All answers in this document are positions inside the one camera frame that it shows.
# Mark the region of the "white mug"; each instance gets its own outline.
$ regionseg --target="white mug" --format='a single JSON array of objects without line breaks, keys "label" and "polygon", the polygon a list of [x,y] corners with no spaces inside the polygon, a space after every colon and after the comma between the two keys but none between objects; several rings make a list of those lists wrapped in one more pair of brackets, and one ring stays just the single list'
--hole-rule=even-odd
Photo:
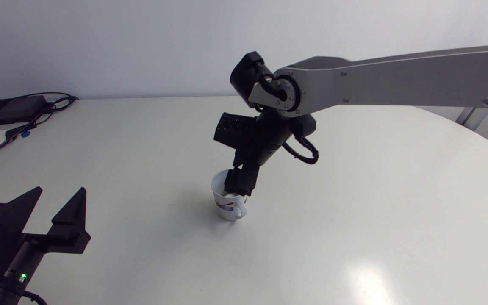
[{"label": "white mug", "polygon": [[225,177],[227,177],[228,169],[217,173],[211,181],[211,188],[213,192],[214,202],[219,216],[225,220],[237,220],[248,213],[246,209],[246,201],[248,196],[241,196],[238,194],[229,194],[224,191]]}]

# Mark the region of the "cable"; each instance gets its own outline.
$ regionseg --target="cable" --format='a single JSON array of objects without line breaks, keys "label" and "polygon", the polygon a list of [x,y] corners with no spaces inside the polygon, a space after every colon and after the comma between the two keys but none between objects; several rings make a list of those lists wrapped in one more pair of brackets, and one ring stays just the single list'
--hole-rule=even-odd
[{"label": "cable", "polygon": [[29,291],[24,291],[22,294],[22,297],[27,297],[31,299],[32,302],[37,302],[39,305],[48,305],[42,297],[39,297],[39,295],[36,295],[35,293],[31,293]]},{"label": "cable", "polygon": [[300,145],[312,152],[312,158],[306,158],[305,156],[299,154],[285,142],[282,144],[283,148],[285,148],[285,150],[287,150],[287,152],[293,155],[296,159],[299,159],[306,164],[316,164],[317,160],[319,159],[319,151],[317,151],[316,147],[314,147],[314,145],[306,138],[296,140],[300,143]]},{"label": "cable", "polygon": [[[25,124],[23,126],[23,128],[21,128],[19,131],[17,131],[16,133],[14,133],[10,137],[8,137],[7,140],[5,140],[3,143],[1,143],[0,144],[0,149],[2,149],[3,147],[5,147],[9,143],[12,143],[12,141],[14,141],[19,134],[21,134],[21,133],[23,133],[23,132],[31,129],[32,126],[36,126],[37,125],[37,123],[36,123],[37,120],[41,116],[43,116],[44,114],[50,114],[50,115],[45,120],[43,120],[42,122],[40,122],[40,124],[46,122],[52,116],[52,114],[54,114],[55,112],[65,110],[71,104],[73,104],[76,100],[79,99],[76,96],[70,95],[68,93],[63,93],[63,92],[39,92],[39,93],[32,93],[32,94],[22,95],[22,96],[15,97],[15,98],[12,98],[12,99],[24,98],[24,97],[29,97],[29,96],[33,96],[33,95],[42,95],[42,94],[62,94],[62,95],[65,95],[66,97],[60,98],[60,99],[56,100],[55,102],[48,103],[48,106],[46,108],[44,108],[43,110],[41,110],[39,112],[39,114],[37,116],[35,116],[35,118],[33,118],[33,120],[31,120],[29,123]],[[65,100],[68,100],[68,103],[65,106],[62,106],[62,107],[59,107],[59,108],[56,107],[56,104],[61,103],[61,102],[65,101]]]},{"label": "cable", "polygon": [[255,72],[257,73],[259,79],[259,85],[261,88],[265,90],[268,94],[277,97],[280,100],[285,101],[287,99],[287,93],[285,93],[282,89],[276,89],[271,83],[267,81],[265,73],[263,73],[263,66],[259,63],[255,63]]}]

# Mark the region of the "table surface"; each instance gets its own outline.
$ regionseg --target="table surface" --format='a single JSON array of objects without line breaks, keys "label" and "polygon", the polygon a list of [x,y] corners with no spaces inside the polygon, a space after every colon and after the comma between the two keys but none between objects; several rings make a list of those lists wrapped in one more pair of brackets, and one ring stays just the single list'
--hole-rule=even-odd
[{"label": "table surface", "polygon": [[486,139],[413,107],[329,108],[308,137],[319,162],[279,151],[227,222],[210,189],[233,160],[212,140],[224,111],[256,115],[238,97],[80,100],[0,151],[0,202],[44,189],[24,232],[88,192],[85,253],[45,255],[28,290],[49,305],[488,304]]}]

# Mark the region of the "white wall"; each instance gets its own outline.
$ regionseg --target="white wall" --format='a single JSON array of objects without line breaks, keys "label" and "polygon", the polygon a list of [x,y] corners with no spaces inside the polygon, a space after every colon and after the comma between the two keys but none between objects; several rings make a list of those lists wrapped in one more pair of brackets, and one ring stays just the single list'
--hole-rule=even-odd
[{"label": "white wall", "polygon": [[234,95],[251,50],[275,70],[483,44],[487,0],[0,0],[0,98]]}]

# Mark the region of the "mug handle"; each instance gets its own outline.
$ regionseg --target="mug handle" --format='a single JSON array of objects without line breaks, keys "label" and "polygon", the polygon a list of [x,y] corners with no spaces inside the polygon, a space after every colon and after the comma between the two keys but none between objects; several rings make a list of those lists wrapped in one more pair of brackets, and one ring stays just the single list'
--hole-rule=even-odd
[{"label": "mug handle", "polygon": [[238,214],[235,216],[236,219],[240,219],[246,214],[248,214],[248,210],[246,209],[246,205],[244,204],[246,202],[246,198],[244,200],[238,200],[235,202],[235,205],[238,206],[238,209],[240,210],[240,216]]}]

